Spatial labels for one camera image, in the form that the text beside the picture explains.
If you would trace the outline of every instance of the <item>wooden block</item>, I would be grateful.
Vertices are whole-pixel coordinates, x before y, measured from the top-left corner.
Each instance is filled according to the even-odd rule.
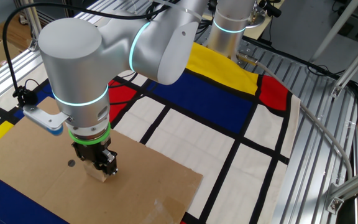
[[[104,182],[107,179],[107,175],[103,171],[97,170],[91,161],[84,161],[84,168],[88,175],[95,178],[98,181]]]

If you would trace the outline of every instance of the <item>black cable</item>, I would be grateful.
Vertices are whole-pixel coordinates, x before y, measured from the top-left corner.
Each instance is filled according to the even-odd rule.
[[[40,84],[39,84],[36,80],[34,80],[34,79],[32,79],[32,78],[29,78],[29,79],[27,79],[27,80],[24,82],[24,88],[27,88],[26,86],[27,86],[27,82],[28,82],[28,81],[33,81],[33,82],[35,82],[35,84],[37,84],[37,86],[40,86]],[[46,94],[52,94],[52,93],[50,93],[50,92],[44,91],[43,89],[41,89],[41,91],[44,92],[44,93],[46,93]]]
[[[173,4],[176,4],[176,3],[178,3],[179,1],[180,1],[180,0],[174,0],[174,1],[171,2],[171,0],[169,0],[169,2],[170,2],[170,3],[173,3]],[[157,10],[157,11],[154,12],[155,8],[156,8],[159,4],[160,4],[160,3],[153,2],[153,3],[146,9],[146,12],[145,12],[145,13],[146,13],[146,15],[149,15],[149,16],[147,16],[146,19],[148,19],[148,20],[153,20],[153,19],[157,16],[157,14],[159,14],[160,12],[163,12],[164,10],[166,10],[166,9],[169,8],[169,6],[163,5],[159,10]]]
[[[313,68],[313,69],[316,70],[316,72],[311,71],[311,73],[314,74],[314,75],[327,76],[329,78],[338,80],[340,78],[339,74],[341,74],[341,73],[343,73],[345,71],[345,70],[342,70],[342,71],[337,72],[337,73],[331,73],[331,72],[325,70],[324,68],[321,68],[321,67],[319,67],[319,66],[317,66],[317,65],[315,65],[313,63],[307,62],[307,61],[302,60],[302,59],[300,59],[300,58],[298,58],[296,56],[290,55],[288,53],[276,50],[273,47],[268,46],[268,45],[264,45],[263,43],[260,43],[257,40],[251,39],[251,38],[246,37],[246,36],[243,36],[242,39],[245,40],[248,43],[254,44],[254,45],[256,45],[258,47],[261,47],[263,49],[268,49],[269,51],[271,51],[271,52],[273,52],[275,54],[278,54],[278,55],[284,56],[286,58],[292,59],[292,60],[294,60],[296,62],[300,62],[300,63],[306,65],[309,71],[311,71],[310,68]],[[353,93],[354,99],[355,99],[357,107],[358,107],[358,83],[353,81],[353,80],[350,80],[347,83],[346,86]]]
[[[132,73],[132,74],[130,74],[130,75],[126,75],[126,76],[123,76],[123,77],[121,77],[121,78],[125,78],[125,77],[129,77],[129,76],[131,76],[131,75],[133,75],[133,74],[135,74],[131,79],[129,79],[128,81],[126,81],[126,82],[122,82],[121,84],[118,84],[118,85],[112,85],[112,84],[114,84],[116,81],[113,81],[113,83],[111,84],[111,85],[109,85],[109,88],[117,88],[117,87],[121,87],[121,86],[124,86],[124,85],[127,85],[128,83],[130,83],[130,82],[132,82],[135,78],[136,78],[136,76],[138,75],[138,73],[137,72],[134,72],[134,73]]]
[[[273,24],[273,16],[272,20],[270,21],[270,27],[268,28],[268,41],[272,42],[272,24]]]
[[[7,28],[9,23],[12,21],[13,17],[19,13],[21,10],[23,9],[27,9],[28,7],[36,7],[36,6],[52,6],[52,7],[61,7],[61,8],[66,8],[66,9],[72,9],[72,10],[77,10],[77,11],[81,11],[81,12],[85,12],[85,13],[89,13],[89,14],[93,14],[93,15],[97,15],[97,16],[103,16],[103,17],[108,17],[108,18],[113,18],[113,19],[125,19],[125,20],[136,20],[136,19],[146,19],[150,16],[154,16],[157,15],[161,12],[163,12],[164,10],[168,9],[169,6],[163,6],[161,9],[152,12],[150,14],[145,14],[145,15],[141,15],[141,16],[120,16],[120,15],[112,15],[112,14],[107,14],[107,13],[103,13],[103,12],[96,12],[96,11],[92,11],[92,10],[88,10],[88,9],[83,9],[81,7],[75,7],[75,6],[68,6],[68,5],[64,5],[64,4],[57,4],[57,3],[50,3],[50,2],[37,2],[37,3],[32,3],[32,4],[26,4],[25,6],[21,6],[18,7],[17,9],[15,9],[6,19],[6,22],[4,24],[4,29],[2,32],[2,43],[4,45],[4,50],[5,50],[5,56],[6,56],[6,60],[7,60],[7,64],[9,67],[9,71],[11,72],[11,77],[12,77],[12,82],[13,82],[13,87],[15,89],[15,92],[13,94],[14,97],[17,97],[17,100],[19,101],[19,104],[21,107],[23,107],[25,105],[25,101],[23,99],[23,94],[24,94],[24,88],[22,86],[17,86],[17,80],[15,77],[15,73],[13,70],[13,64],[12,64],[12,60],[11,60],[11,56],[9,55],[9,49],[7,47]]]
[[[158,83],[155,83],[153,88],[149,91],[149,93],[153,92],[156,87],[158,86]],[[127,101],[122,101],[122,102],[115,102],[115,103],[110,103],[110,105],[120,105],[120,104],[124,104],[124,103],[131,103],[131,102],[134,102],[134,101],[137,101],[137,100],[140,100],[142,99],[143,97],[147,96],[145,93],[143,95],[140,95],[139,97],[137,98],[133,98],[133,99],[130,99],[130,100],[127,100]]]
[[[337,0],[334,1],[334,4],[333,4],[333,6],[332,6],[332,8],[331,8],[331,10],[332,10],[333,12],[338,12],[338,11],[339,11],[339,9],[336,9],[336,10],[334,9],[334,6],[335,6],[336,2],[337,2]]]

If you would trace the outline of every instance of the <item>cable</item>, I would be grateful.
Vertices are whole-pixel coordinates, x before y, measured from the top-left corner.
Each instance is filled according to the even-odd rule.
[[[256,62],[256,65],[259,66],[261,69],[265,70],[266,73],[268,73],[271,77],[276,79],[281,85],[283,85],[287,90],[292,93],[292,91],[282,82],[270,69],[268,69],[265,65],[261,64],[260,62]],[[303,111],[317,124],[319,128],[323,131],[325,135],[328,136],[328,138],[333,142],[333,145],[335,145],[339,151],[339,153],[342,156],[343,161],[346,165],[346,171],[347,171],[347,179],[350,180],[353,177],[352,173],[352,166],[349,158],[347,157],[345,151],[343,150],[340,143],[336,140],[336,138],[328,131],[328,129],[316,118],[316,116],[301,102],[300,103],[301,108]]]
[[[136,78],[136,76],[138,75],[138,73],[137,72],[133,72],[132,74],[129,74],[129,75],[126,75],[126,76],[123,76],[123,77],[121,77],[121,78],[125,78],[125,77],[129,77],[129,76],[131,76],[131,75],[133,75],[133,74],[135,74],[131,79],[129,79],[128,81],[126,81],[126,82],[122,82],[121,84],[118,84],[118,85],[112,85],[112,84],[114,84],[116,81],[113,81],[113,83],[111,84],[111,85],[109,85],[109,88],[117,88],[117,87],[120,87],[120,86],[124,86],[124,85],[126,85],[126,84],[128,84],[128,83],[130,83],[130,82],[132,82],[135,78]]]
[[[270,21],[270,27],[268,28],[268,41],[272,42],[272,24],[273,24],[273,16],[272,20]]]
[[[205,32],[209,26],[212,25],[212,21],[214,18],[212,18],[212,20],[208,20],[208,19],[202,19],[200,21],[200,23],[198,24],[198,28],[197,28],[197,33],[196,34],[201,34],[203,32]]]
[[[334,10],[334,6],[335,6],[336,2],[337,2],[337,0],[334,1],[334,4],[333,4],[333,6],[332,6],[332,8],[331,8],[331,10],[332,10],[333,12],[338,12],[339,9],[340,9],[340,8],[339,8],[339,9]]]
[[[37,2],[37,3],[32,3],[32,4],[26,4],[25,6],[21,6],[21,7],[18,7],[17,9],[15,9],[8,16],[8,18],[6,19],[6,22],[4,24],[4,28],[3,28],[3,32],[2,32],[2,43],[4,45],[5,56],[6,56],[7,64],[8,64],[8,67],[9,67],[9,71],[11,72],[11,78],[12,78],[12,82],[13,82],[13,87],[15,89],[15,92],[14,92],[13,96],[17,97],[17,100],[19,101],[19,105],[21,107],[23,107],[25,105],[25,101],[23,99],[24,88],[22,86],[20,86],[20,87],[17,86],[17,80],[16,80],[16,77],[15,77],[11,56],[9,55],[9,49],[7,47],[7,28],[9,26],[9,23],[12,21],[13,17],[17,13],[19,13],[23,9],[27,9],[28,7],[35,7],[35,6],[61,7],[61,8],[77,10],[77,11],[81,11],[81,12],[85,12],[85,13],[89,13],[89,14],[93,14],[93,15],[97,15],[97,16],[103,16],[103,17],[108,17],[108,18],[113,18],[113,19],[125,19],[125,20],[146,19],[146,18],[148,18],[150,16],[158,15],[159,13],[161,13],[164,10],[169,8],[168,6],[163,6],[158,11],[152,12],[150,14],[141,15],[141,16],[112,15],[112,14],[107,14],[107,13],[103,13],[103,12],[96,12],[96,11],[92,11],[92,10],[88,10],[88,9],[83,9],[81,7],[68,6],[68,5],[64,5],[64,4],[57,4],[57,3],[50,3],[50,2]]]
[[[35,84],[37,84],[37,86],[40,86],[40,84],[39,84],[36,80],[34,80],[34,79],[32,79],[32,78],[29,78],[29,79],[27,79],[27,80],[24,82],[24,88],[27,88],[26,86],[27,86],[27,82],[28,82],[28,81],[33,81],[33,82],[35,82]],[[52,93],[50,93],[50,92],[44,91],[43,89],[41,89],[41,91],[44,92],[44,93],[46,93],[46,94],[52,94]]]
[[[172,3],[173,4],[176,4],[176,3],[178,3],[180,0],[174,0],[174,1],[172,1]],[[166,10],[166,9],[168,9],[169,8],[169,6],[167,6],[167,5],[164,5],[164,6],[162,6],[159,10],[157,10],[157,11],[155,11],[154,12],[154,10],[155,10],[155,8],[158,6],[158,5],[160,5],[160,3],[157,3],[157,2],[153,2],[147,9],[146,9],[146,15],[149,15],[149,16],[147,16],[147,18],[146,19],[148,19],[148,20],[153,20],[156,16],[157,16],[157,14],[159,14],[160,12],[163,12],[164,10]]]
[[[155,83],[153,88],[149,91],[149,93],[153,92],[156,87],[158,86],[158,83]],[[147,96],[146,94],[143,94],[143,95],[140,95],[139,97],[137,98],[133,98],[131,100],[127,100],[127,101],[122,101],[122,102],[115,102],[115,103],[110,103],[110,105],[120,105],[120,104],[124,104],[124,103],[131,103],[131,102],[134,102],[134,101],[137,101],[137,100],[140,100],[142,99],[143,97]]]
[[[329,71],[327,71],[327,70],[325,70],[325,69],[323,69],[323,68],[321,68],[321,67],[319,67],[319,66],[317,66],[317,65],[315,65],[313,63],[307,62],[307,61],[302,60],[302,59],[300,59],[300,58],[298,58],[296,56],[293,56],[293,55],[290,55],[288,53],[285,53],[285,52],[282,52],[280,50],[277,50],[277,49],[275,49],[275,48],[273,48],[273,47],[271,47],[269,45],[265,45],[265,44],[263,44],[263,43],[261,43],[261,42],[259,42],[257,40],[251,39],[251,38],[246,37],[246,36],[243,36],[242,39],[245,40],[248,43],[254,44],[254,45],[256,45],[258,47],[261,47],[263,49],[268,49],[269,51],[271,51],[271,52],[273,52],[275,54],[279,54],[279,55],[281,55],[283,57],[286,57],[286,58],[292,59],[292,60],[294,60],[296,62],[302,63],[302,64],[306,65],[308,68],[313,68],[318,73],[323,74],[323,75],[327,75],[327,77],[335,79],[335,80],[337,80],[340,77],[339,76],[340,73],[344,72],[344,70],[343,70],[343,71],[340,71],[338,73],[331,73],[331,72],[329,72]],[[354,94],[354,98],[355,98],[355,101],[356,101],[356,104],[357,104],[357,109],[358,109],[358,83],[356,83],[355,81],[351,80],[351,81],[349,81],[347,83],[346,86]]]

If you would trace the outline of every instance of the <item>red square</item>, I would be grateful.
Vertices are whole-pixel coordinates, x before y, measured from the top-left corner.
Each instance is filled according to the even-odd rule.
[[[119,82],[111,81],[109,85],[119,85]],[[117,103],[122,101],[127,101],[132,99],[134,95],[136,94],[136,91],[127,87],[127,86],[120,86],[117,88],[110,88],[109,89],[109,97],[110,97],[110,103]],[[110,106],[110,122],[113,121],[120,110],[122,110],[127,104],[119,104],[119,105],[111,105]]]
[[[270,108],[285,111],[287,108],[288,90],[276,79],[264,75],[260,87],[259,99]]]

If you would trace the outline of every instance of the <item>blue patch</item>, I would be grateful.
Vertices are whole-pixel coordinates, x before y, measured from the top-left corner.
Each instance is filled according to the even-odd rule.
[[[38,97],[38,103],[41,103],[42,100],[44,100],[46,97],[52,97],[53,99],[55,98],[52,94],[52,88],[50,87],[50,84],[48,83],[48,85],[44,86],[42,88],[42,90],[39,90],[37,93],[37,97]],[[24,117],[23,111],[22,110],[18,110],[13,114],[16,118],[22,119]]]
[[[234,133],[240,133],[252,106],[252,102],[187,73],[172,85],[158,85],[153,93]]]
[[[65,220],[0,181],[0,223],[67,224]]]

